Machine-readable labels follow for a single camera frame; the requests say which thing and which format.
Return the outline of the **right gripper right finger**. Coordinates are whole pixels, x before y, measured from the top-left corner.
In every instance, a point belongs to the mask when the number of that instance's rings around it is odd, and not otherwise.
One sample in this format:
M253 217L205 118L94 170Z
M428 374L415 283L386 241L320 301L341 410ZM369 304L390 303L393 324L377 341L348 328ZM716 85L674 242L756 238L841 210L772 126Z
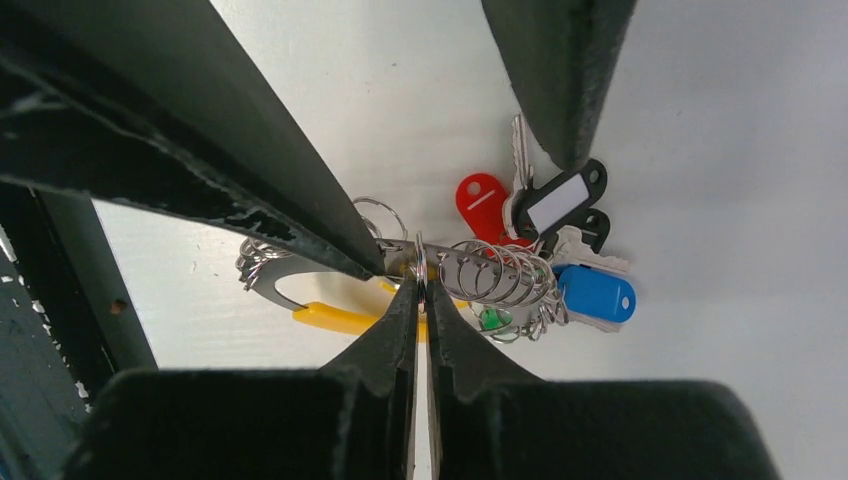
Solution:
M744 403L702 380L551 381L427 288L437 479L775 479Z

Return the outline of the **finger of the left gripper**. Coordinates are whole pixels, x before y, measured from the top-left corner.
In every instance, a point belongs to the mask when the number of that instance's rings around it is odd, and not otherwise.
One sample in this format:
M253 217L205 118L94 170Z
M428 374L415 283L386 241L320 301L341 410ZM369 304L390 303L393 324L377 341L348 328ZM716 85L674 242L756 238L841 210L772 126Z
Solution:
M588 160L636 4L489 0L483 12L516 100L551 161Z
M223 228L361 279L383 256L208 1L5 1L1 179Z

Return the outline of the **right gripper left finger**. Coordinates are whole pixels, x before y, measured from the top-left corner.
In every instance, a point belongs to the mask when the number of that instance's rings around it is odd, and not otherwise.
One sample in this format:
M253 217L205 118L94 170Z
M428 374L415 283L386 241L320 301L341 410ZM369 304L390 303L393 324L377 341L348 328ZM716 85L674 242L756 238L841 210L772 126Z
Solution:
M317 369L134 370L95 402L66 479L408 479L419 289Z

